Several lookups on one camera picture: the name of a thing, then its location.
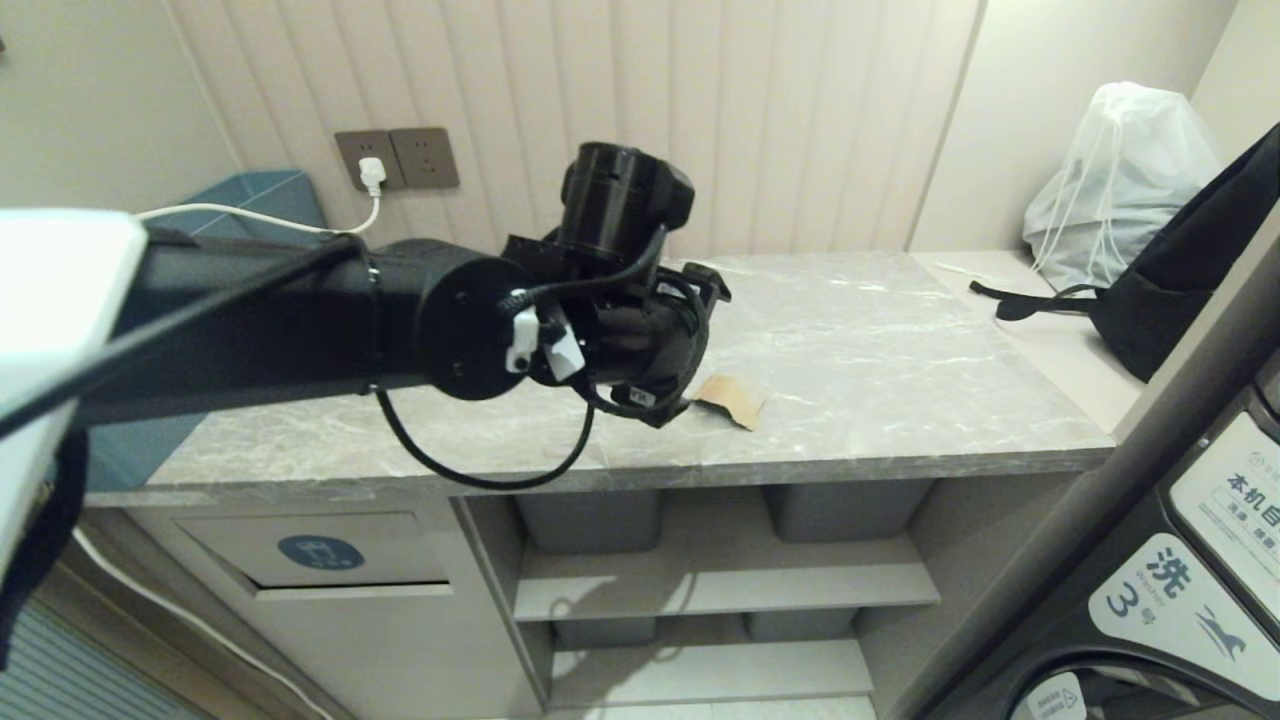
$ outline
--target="power socket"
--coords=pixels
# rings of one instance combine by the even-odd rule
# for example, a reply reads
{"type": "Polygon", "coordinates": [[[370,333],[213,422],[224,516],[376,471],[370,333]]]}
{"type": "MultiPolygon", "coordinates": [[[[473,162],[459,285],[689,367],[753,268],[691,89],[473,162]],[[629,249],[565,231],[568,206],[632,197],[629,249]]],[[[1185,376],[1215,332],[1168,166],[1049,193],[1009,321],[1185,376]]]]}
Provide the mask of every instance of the power socket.
{"type": "Polygon", "coordinates": [[[383,182],[384,192],[404,188],[404,176],[401,174],[390,133],[384,129],[366,129],[339,132],[333,138],[338,141],[342,161],[347,165],[347,174],[351,176],[351,184],[356,190],[365,192],[365,183],[360,179],[361,158],[378,158],[383,161],[383,167],[387,168],[387,181],[383,182]]]}
{"type": "Polygon", "coordinates": [[[392,146],[407,187],[458,187],[458,167],[444,128],[401,128],[390,132],[392,146]]]}

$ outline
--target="marble countertop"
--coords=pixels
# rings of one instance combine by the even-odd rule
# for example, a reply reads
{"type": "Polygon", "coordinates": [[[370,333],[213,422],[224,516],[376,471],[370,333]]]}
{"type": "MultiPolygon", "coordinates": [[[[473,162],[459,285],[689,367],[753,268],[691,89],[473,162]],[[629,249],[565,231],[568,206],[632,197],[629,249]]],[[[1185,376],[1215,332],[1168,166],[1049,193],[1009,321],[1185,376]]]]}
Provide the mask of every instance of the marble countertop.
{"type": "MultiPolygon", "coordinates": [[[[1028,475],[1102,464],[1111,436],[906,255],[708,263],[719,305],[699,372],[769,392],[758,432],[703,407],[660,430],[598,415],[577,465],[547,492],[924,477],[1028,475]]],[[[429,454],[517,479],[557,465],[584,405],[525,382],[488,402],[393,393],[429,454]]],[[[396,442],[371,397],[210,415],[137,491],[97,506],[394,500],[475,491],[396,442]]]]}

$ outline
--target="black bag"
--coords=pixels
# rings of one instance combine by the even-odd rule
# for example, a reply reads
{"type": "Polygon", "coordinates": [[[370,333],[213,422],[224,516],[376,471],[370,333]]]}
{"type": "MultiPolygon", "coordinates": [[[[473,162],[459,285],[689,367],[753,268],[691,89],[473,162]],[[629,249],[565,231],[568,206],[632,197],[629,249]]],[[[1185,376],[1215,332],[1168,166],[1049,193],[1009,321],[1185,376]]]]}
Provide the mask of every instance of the black bag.
{"type": "Polygon", "coordinates": [[[1179,210],[1110,288],[1079,284],[1053,297],[1004,292],[978,282],[969,290],[1000,299],[996,316],[1001,320],[1043,311],[1088,313],[1125,369],[1147,382],[1277,201],[1280,124],[1179,210]],[[1071,297],[1089,290],[1096,299],[1071,297]]]}

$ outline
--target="white clip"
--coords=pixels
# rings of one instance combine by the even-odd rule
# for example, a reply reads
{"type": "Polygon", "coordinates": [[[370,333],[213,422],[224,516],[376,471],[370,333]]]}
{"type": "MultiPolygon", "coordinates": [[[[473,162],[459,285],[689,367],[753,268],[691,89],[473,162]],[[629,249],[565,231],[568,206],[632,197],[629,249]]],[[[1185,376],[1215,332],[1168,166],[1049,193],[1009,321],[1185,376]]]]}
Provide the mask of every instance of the white clip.
{"type": "Polygon", "coordinates": [[[525,307],[511,319],[511,347],[507,348],[507,372],[525,374],[538,350],[538,309],[525,307]]]}
{"type": "Polygon", "coordinates": [[[564,378],[585,368],[586,359],[582,357],[582,348],[577,345],[573,325],[568,323],[568,318],[564,315],[564,310],[559,306],[559,302],[550,305],[549,314],[552,320],[563,325],[564,337],[559,338],[554,345],[544,347],[543,352],[547,355],[547,364],[550,365],[556,382],[563,382],[564,378]]]}

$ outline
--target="washing machine door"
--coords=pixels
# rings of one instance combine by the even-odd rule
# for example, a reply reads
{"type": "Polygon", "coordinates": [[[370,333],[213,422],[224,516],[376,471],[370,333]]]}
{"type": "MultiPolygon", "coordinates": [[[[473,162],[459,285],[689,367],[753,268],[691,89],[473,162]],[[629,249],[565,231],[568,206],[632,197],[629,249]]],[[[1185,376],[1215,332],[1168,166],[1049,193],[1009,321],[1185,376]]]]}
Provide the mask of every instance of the washing machine door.
{"type": "Polygon", "coordinates": [[[1032,683],[1009,720],[1265,720],[1221,694],[1133,660],[1080,662],[1032,683]]]}

